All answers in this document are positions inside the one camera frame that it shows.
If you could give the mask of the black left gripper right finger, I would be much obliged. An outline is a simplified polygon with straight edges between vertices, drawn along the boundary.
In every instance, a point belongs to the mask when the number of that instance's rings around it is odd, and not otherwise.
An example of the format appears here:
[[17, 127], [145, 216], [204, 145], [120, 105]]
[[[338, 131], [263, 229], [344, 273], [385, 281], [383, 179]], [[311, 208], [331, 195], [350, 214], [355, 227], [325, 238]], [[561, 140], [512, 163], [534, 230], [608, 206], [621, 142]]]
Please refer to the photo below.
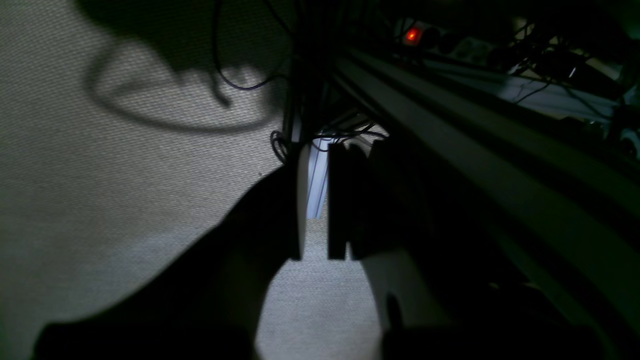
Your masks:
[[382, 360], [603, 360], [469, 210], [446, 174], [394, 143], [328, 150], [328, 257], [364, 269]]

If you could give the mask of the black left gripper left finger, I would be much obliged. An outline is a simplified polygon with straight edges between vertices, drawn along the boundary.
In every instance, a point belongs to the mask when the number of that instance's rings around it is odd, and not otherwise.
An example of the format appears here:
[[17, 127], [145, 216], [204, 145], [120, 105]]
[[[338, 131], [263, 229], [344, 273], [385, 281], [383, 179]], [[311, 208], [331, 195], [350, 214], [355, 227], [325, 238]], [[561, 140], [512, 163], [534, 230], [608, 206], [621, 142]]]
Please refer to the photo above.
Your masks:
[[35, 360], [251, 360], [266, 294], [301, 260], [308, 145], [259, 180], [150, 282], [78, 321], [51, 323]]

